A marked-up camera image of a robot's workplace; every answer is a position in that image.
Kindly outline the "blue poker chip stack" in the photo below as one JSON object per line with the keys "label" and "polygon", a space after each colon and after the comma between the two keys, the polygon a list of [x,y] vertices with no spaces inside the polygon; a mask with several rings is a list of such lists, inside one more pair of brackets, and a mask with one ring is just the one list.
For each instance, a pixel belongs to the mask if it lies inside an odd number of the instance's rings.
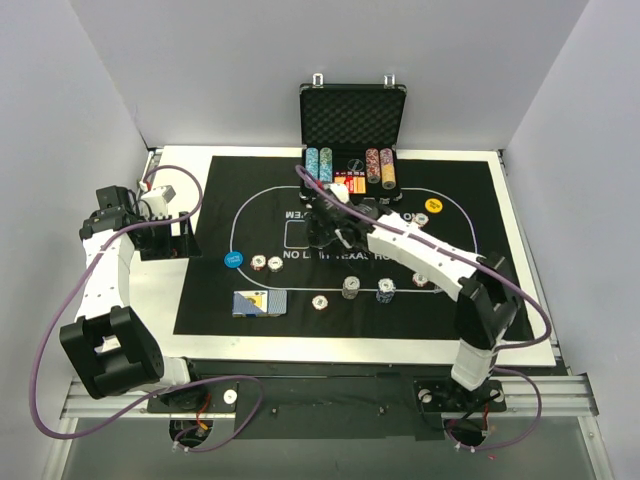
{"label": "blue poker chip stack", "polygon": [[392,301],[396,292],[396,286],[391,278],[382,278],[378,281],[376,300],[382,304],[388,304]]}

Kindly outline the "grey chips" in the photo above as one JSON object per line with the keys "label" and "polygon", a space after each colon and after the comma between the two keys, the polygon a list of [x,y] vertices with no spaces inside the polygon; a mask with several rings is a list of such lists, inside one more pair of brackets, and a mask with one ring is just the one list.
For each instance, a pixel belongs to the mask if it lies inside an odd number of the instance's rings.
{"label": "grey chips", "polygon": [[271,272],[279,272],[284,267],[284,261],[279,256],[272,256],[267,260],[267,267]]}

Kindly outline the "blue playing card deck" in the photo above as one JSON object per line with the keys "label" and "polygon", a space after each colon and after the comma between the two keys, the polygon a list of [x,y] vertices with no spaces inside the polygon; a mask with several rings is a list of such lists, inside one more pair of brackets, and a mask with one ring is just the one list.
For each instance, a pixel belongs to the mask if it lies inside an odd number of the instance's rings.
{"label": "blue playing card deck", "polygon": [[279,317],[287,313],[286,290],[235,291],[232,297],[233,317]]}

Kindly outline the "red poker chip stack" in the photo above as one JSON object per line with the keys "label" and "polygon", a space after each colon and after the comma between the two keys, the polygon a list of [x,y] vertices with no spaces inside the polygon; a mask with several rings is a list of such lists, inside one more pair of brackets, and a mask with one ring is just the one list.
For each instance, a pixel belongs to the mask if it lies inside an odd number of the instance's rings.
{"label": "red poker chip stack", "polygon": [[323,310],[328,306],[328,299],[324,295],[316,295],[312,299],[312,306],[316,310]]}

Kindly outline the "blue small blind button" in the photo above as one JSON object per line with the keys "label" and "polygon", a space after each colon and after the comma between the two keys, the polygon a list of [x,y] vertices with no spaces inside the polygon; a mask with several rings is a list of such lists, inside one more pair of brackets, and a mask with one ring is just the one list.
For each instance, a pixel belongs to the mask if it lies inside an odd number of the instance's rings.
{"label": "blue small blind button", "polygon": [[229,269],[238,269],[244,263],[244,255],[240,251],[229,251],[223,259],[224,265]]}

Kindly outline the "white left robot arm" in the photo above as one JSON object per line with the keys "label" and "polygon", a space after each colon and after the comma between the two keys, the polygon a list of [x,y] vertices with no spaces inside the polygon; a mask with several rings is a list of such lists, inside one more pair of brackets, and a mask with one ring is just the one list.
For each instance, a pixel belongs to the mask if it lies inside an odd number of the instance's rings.
{"label": "white left robot arm", "polygon": [[147,221],[130,207],[100,209],[79,231],[89,274],[74,323],[59,340],[90,396],[101,399],[129,391],[171,389],[181,410],[200,408],[206,397],[191,363],[167,357],[131,306],[130,271],[134,254],[143,261],[201,255],[189,219],[174,235],[169,216]]}

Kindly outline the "grey poker chip stack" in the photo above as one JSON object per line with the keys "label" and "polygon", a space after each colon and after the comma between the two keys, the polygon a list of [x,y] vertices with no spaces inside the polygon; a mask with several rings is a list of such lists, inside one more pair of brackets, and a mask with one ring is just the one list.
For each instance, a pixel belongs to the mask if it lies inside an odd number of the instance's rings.
{"label": "grey poker chip stack", "polygon": [[347,300],[353,300],[360,291],[360,280],[356,276],[347,276],[342,284],[342,296]]}

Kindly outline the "yellow big blind button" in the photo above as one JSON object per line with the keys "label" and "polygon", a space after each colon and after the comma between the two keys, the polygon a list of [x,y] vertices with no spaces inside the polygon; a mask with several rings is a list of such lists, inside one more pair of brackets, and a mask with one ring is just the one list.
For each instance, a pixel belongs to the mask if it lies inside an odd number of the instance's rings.
{"label": "yellow big blind button", "polygon": [[424,207],[427,212],[431,214],[438,214],[442,212],[444,205],[438,198],[429,198],[425,201]]}

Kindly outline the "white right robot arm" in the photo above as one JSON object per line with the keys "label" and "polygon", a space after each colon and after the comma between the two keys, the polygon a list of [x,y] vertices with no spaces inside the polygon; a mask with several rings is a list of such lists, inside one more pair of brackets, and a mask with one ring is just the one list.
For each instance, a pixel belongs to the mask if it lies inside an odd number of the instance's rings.
{"label": "white right robot arm", "polygon": [[306,209],[312,247],[381,255],[421,275],[456,303],[453,324],[459,347],[446,394],[459,409],[477,403],[498,346],[522,307],[513,289],[495,277],[511,279],[507,260],[459,250],[370,199],[354,204],[330,192],[310,199]]}

